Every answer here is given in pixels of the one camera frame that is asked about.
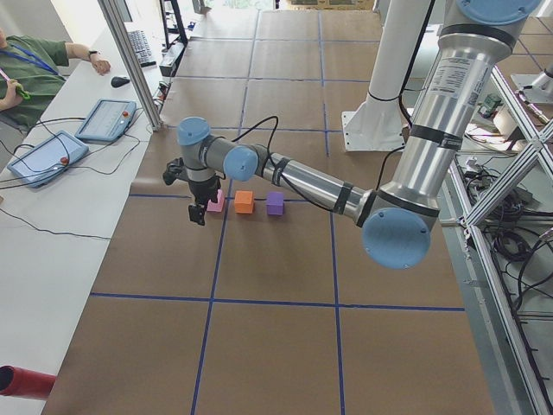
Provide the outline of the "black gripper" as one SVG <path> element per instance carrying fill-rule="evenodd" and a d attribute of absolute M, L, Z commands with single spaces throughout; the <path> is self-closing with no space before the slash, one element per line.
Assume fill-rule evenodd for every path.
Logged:
<path fill-rule="evenodd" d="M 212 176 L 202 182 L 189 180 L 188 186 L 194 195 L 194 202 L 198 204 L 190 204 L 188 206 L 189 219 L 193 223 L 204 226 L 207 207 L 202 204 L 207 204 L 208 202 L 216 203 L 218 201 L 220 179 L 218 176 Z"/>

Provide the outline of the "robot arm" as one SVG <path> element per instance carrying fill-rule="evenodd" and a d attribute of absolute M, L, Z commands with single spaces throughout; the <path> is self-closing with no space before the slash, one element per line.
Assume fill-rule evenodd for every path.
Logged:
<path fill-rule="evenodd" d="M 436 197 L 461 148 L 477 100 L 495 65 L 514 49 L 535 1 L 453 1 L 439 36 L 439 58 L 413 118 L 392 179 L 364 190 L 272 152 L 215 137 L 204 118 L 183 119 L 177 129 L 181 157 L 163 180 L 186 182 L 194 195 L 192 222 L 203 224 L 216 201 L 219 178 L 245 182 L 260 176 L 327 211 L 351 218 L 362 230 L 367 255 L 378 264 L 406 269 L 420 263 L 431 242 Z"/>

